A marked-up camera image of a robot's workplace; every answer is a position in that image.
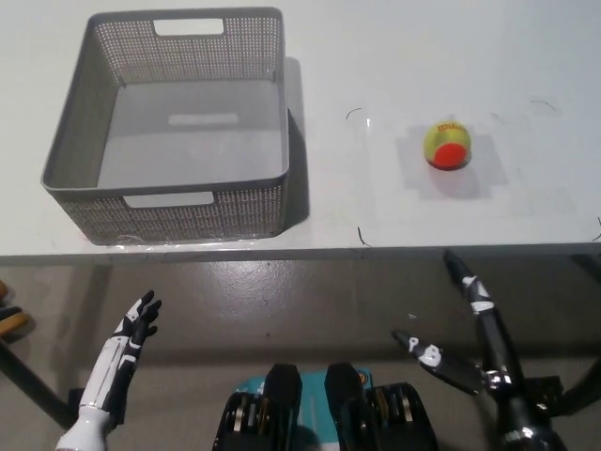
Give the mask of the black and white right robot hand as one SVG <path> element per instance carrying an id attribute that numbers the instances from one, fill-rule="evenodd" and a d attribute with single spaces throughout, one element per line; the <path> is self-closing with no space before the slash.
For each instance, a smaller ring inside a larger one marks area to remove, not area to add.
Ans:
<path id="1" fill-rule="evenodd" d="M 497 400 L 524 397 L 525 376 L 515 345 L 484 283 L 454 252 L 446 250 L 443 262 L 473 314 L 482 363 L 477 365 L 400 329 L 392 331 L 393 339 L 427 373 L 466 394 L 475 396 L 486 391 Z"/>

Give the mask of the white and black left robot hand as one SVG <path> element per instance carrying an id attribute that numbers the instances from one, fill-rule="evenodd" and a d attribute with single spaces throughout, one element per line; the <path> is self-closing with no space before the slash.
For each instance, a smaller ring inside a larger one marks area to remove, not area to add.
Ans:
<path id="1" fill-rule="evenodd" d="M 79 406 L 106 412 L 109 429 L 124 422 L 127 397 L 145 341 L 158 327 L 161 300 L 150 290 L 139 298 L 105 341 L 88 378 Z"/>

